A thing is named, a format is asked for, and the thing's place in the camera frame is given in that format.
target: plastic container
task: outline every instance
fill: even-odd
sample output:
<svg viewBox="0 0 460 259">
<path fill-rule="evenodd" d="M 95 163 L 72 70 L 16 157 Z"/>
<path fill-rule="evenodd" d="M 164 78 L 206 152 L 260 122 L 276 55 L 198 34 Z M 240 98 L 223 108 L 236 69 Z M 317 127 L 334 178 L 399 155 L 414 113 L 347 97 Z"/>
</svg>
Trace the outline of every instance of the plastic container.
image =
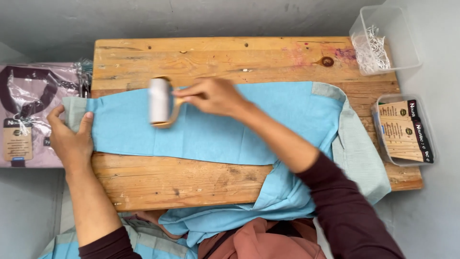
<svg viewBox="0 0 460 259">
<path fill-rule="evenodd" d="M 428 143 L 430 144 L 431 152 L 433 154 L 433 163 L 437 162 L 437 151 L 436 151 L 435 143 L 433 142 L 433 138 L 432 138 L 433 135 L 432 135 L 431 127 L 430 127 L 430 122 L 428 121 L 428 118 L 426 117 L 426 112 L 423 107 L 422 100 L 420 99 L 419 96 L 414 95 L 414 94 L 385 94 L 385 95 L 380 96 L 377 99 L 377 102 L 372 106 L 372 117 L 374 119 L 375 131 L 377 133 L 377 139 L 379 141 L 380 155 L 383 160 L 391 162 L 398 166 L 432 165 L 433 163 L 419 162 L 419 161 L 414 161 L 414 160 L 409 160 L 409 159 L 390 157 L 390 152 L 388 151 L 388 148 L 384 141 L 385 139 L 383 135 L 384 133 L 382 131 L 382 125 L 380 123 L 379 103 L 392 103 L 392 102 L 400 102 L 400 101 L 413 100 L 413 99 L 417 101 L 417 112 L 418 112 L 420 121 L 422 122 L 426 139 L 428 139 Z"/>
<path fill-rule="evenodd" d="M 368 28 L 375 36 L 384 38 L 384 49 L 390 61 L 390 68 L 382 69 L 372 51 Z M 362 75 L 377 75 L 395 70 L 417 67 L 422 64 L 411 36 L 407 19 L 398 6 L 365 6 L 350 29 L 350 38 L 356 51 L 356 60 Z"/>
</svg>

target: wooden table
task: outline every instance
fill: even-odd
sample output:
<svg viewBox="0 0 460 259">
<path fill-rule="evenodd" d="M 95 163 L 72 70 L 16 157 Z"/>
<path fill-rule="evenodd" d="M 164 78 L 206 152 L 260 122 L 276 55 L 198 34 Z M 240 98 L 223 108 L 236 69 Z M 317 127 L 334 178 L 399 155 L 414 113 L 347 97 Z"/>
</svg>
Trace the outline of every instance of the wooden table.
<svg viewBox="0 0 460 259">
<path fill-rule="evenodd" d="M 96 41 L 93 98 L 145 88 L 150 78 L 162 75 L 170 77 L 174 86 L 206 76 L 235 83 L 330 83 L 347 94 L 375 145 L 370 107 L 381 94 L 399 93 L 394 73 L 361 76 L 348 37 Z M 92 162 L 120 212 L 254 202 L 272 168 L 108 153 L 95 153 Z M 393 191 L 423 187 L 418 167 L 385 163 L 385 168 Z"/>
</svg>

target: shirt sleeve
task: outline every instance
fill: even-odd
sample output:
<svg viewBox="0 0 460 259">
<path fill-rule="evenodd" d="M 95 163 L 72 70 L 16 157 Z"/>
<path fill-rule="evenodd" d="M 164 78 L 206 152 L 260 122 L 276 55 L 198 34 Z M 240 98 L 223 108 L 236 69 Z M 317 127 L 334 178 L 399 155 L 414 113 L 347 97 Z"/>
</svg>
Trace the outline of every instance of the shirt sleeve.
<svg viewBox="0 0 460 259">
<path fill-rule="evenodd" d="M 357 185 L 323 153 L 311 168 L 296 175 L 311 190 L 334 258 L 404 258 Z"/>
<path fill-rule="evenodd" d="M 78 250 L 81 259 L 142 259 L 132 250 L 125 227 L 82 246 Z"/>
</svg>

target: lint roller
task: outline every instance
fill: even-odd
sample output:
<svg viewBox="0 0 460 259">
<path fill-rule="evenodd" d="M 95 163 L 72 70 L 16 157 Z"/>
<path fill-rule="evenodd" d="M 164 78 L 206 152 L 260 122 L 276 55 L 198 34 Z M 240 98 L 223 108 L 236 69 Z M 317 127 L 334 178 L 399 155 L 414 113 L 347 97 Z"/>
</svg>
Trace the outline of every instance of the lint roller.
<svg viewBox="0 0 460 259">
<path fill-rule="evenodd" d="M 173 90 L 167 77 L 150 79 L 149 108 L 150 124 L 160 129 L 166 129 L 176 121 L 180 106 L 184 103 L 182 98 L 173 97 L 172 112 L 170 112 L 170 93 Z"/>
</svg>

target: plastic bag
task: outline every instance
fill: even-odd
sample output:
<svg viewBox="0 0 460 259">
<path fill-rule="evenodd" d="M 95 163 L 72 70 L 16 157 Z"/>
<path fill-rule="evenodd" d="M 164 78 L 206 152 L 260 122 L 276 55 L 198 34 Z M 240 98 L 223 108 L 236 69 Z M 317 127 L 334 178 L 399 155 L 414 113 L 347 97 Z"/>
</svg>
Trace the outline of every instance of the plastic bag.
<svg viewBox="0 0 460 259">
<path fill-rule="evenodd" d="M 89 63 L 0 65 L 0 167 L 62 167 L 46 117 L 63 97 L 89 96 Z"/>
</svg>

